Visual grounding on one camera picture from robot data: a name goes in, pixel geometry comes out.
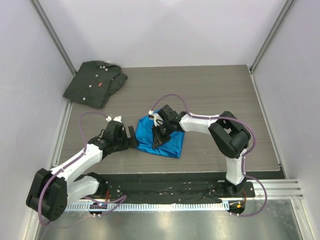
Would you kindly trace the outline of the blue satin napkin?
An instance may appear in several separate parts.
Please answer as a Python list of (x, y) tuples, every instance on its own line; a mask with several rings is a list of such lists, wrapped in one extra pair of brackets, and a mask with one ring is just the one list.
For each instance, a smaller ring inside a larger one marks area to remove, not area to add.
[(148, 115), (139, 119), (135, 132), (138, 141), (137, 149), (162, 157), (179, 159), (181, 157), (185, 133), (174, 131), (166, 138), (167, 142), (159, 140), (152, 130), (154, 125), (154, 116), (159, 110), (148, 111)]

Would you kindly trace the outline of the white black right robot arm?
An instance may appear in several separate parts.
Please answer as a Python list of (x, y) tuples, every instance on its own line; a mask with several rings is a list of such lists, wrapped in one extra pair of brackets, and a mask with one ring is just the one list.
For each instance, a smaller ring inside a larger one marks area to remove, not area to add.
[(152, 148), (156, 149), (171, 140), (175, 132), (197, 132), (210, 135), (226, 158), (226, 193), (233, 198), (244, 191), (246, 177), (243, 160), (251, 134), (229, 111), (221, 115), (197, 115), (182, 111), (177, 113), (169, 105), (157, 112), (150, 110), (153, 119)]

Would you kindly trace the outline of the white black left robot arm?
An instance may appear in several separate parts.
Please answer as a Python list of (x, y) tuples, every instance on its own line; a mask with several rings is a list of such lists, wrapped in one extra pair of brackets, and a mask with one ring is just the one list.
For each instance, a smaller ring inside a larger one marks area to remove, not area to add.
[(121, 118), (115, 117), (66, 162), (50, 170), (38, 170), (26, 197), (26, 206), (53, 222), (63, 214), (68, 204), (87, 196), (102, 199), (108, 190), (107, 180), (95, 172), (84, 172), (108, 155), (138, 145), (134, 127), (125, 127)]

